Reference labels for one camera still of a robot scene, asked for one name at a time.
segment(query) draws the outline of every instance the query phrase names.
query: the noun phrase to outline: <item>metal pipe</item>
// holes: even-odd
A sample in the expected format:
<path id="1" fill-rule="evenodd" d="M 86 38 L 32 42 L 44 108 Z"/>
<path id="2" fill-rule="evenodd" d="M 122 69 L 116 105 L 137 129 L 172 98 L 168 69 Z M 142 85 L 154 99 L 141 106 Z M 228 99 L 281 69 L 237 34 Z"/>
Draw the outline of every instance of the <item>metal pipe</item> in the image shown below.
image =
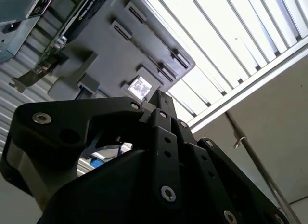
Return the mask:
<path id="1" fill-rule="evenodd" d="M 288 218 L 291 224 L 301 224 L 299 218 L 296 216 L 294 211 L 292 210 L 291 206 L 289 205 L 288 201 L 283 196 L 282 192 L 279 190 L 278 186 L 275 184 L 274 180 L 270 176 L 269 172 L 265 169 L 264 165 L 260 161 L 259 157 L 256 155 L 255 151 L 253 150 L 252 146 L 250 145 L 244 131 L 240 128 L 240 126 L 235 121 L 234 117 L 231 115 L 229 111 L 226 113 L 226 117 L 230 122 L 231 126 L 234 129 L 234 136 L 237 140 L 240 140 L 243 144 L 244 148 L 246 149 L 247 153 L 249 154 L 251 160 L 254 162 L 255 166 L 257 167 L 258 171 L 260 172 L 261 176 L 263 177 L 264 181 L 268 185 L 270 191 L 276 198 L 278 204 L 280 205 L 283 213 Z"/>

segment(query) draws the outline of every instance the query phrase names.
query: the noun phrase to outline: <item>screw hole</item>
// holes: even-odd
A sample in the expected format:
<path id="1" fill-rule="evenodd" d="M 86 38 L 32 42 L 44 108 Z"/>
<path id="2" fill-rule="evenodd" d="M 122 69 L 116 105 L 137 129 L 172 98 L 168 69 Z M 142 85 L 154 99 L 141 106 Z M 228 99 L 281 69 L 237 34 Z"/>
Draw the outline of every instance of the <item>screw hole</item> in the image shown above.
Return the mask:
<path id="1" fill-rule="evenodd" d="M 210 175 L 210 177 L 212 177 L 212 178 L 215 177 L 215 175 L 211 171 L 208 172 L 208 175 Z"/>
<path id="2" fill-rule="evenodd" d="M 39 115 L 39 116 L 38 116 L 38 119 L 41 120 L 41 121 L 46 121 L 46 120 L 47 120 L 47 117 L 46 117 L 46 116 Z"/>
<path id="3" fill-rule="evenodd" d="M 170 140 L 169 138 L 166 138 L 166 137 L 165 137 L 165 141 L 166 141 L 167 143 L 171 143 L 171 140 Z"/>
<path id="4" fill-rule="evenodd" d="M 59 137 L 66 144 L 76 144 L 80 140 L 79 134 L 72 129 L 61 130 Z"/>
<path id="5" fill-rule="evenodd" d="M 165 154 L 165 156 L 166 156 L 167 158 L 170 158 L 170 157 L 171 157 L 171 153 L 170 153 L 169 151 L 165 151 L 164 154 Z"/>
<path id="6" fill-rule="evenodd" d="M 202 160 L 207 161 L 205 156 L 202 155 L 201 158 L 202 158 Z"/>

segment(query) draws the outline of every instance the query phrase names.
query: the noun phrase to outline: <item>black metal bracket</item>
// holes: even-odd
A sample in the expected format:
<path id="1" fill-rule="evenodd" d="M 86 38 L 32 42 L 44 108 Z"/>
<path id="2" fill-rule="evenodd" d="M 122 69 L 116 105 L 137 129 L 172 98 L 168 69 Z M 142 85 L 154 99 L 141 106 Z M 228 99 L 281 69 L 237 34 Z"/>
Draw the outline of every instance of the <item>black metal bracket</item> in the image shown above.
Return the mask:
<path id="1" fill-rule="evenodd" d="M 22 105 L 0 171 L 37 200 L 40 224 L 288 223 L 212 140 L 195 140 L 170 97 L 156 92 L 151 102 Z M 118 137 L 133 143 L 132 150 L 77 178 L 82 153 L 116 145 Z"/>

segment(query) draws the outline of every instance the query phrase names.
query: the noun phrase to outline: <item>blue object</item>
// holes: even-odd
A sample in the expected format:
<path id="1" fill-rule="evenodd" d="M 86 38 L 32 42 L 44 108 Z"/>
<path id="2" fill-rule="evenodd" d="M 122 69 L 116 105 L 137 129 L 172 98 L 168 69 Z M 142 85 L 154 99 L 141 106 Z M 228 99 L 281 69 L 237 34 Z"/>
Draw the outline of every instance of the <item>blue object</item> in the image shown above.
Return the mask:
<path id="1" fill-rule="evenodd" d="M 90 165 L 97 168 L 100 167 L 101 165 L 103 165 L 105 162 L 103 162 L 102 160 L 99 159 L 92 159 Z"/>

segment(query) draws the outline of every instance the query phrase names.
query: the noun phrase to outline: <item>white wall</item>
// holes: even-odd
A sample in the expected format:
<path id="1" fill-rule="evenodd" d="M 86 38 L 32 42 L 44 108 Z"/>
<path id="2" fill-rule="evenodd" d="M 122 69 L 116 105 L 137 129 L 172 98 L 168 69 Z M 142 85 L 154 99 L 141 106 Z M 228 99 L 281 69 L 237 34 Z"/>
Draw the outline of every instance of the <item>white wall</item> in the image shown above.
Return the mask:
<path id="1" fill-rule="evenodd" d="M 230 112 L 289 202 L 308 195 L 308 58 L 241 101 Z M 268 196 L 272 196 L 225 116 L 195 134 L 208 137 Z"/>
<path id="2" fill-rule="evenodd" d="M 36 224 L 40 216 L 34 198 L 6 182 L 0 174 L 0 223 Z"/>
<path id="3" fill-rule="evenodd" d="M 308 198 L 291 205 L 302 224 L 308 224 Z"/>

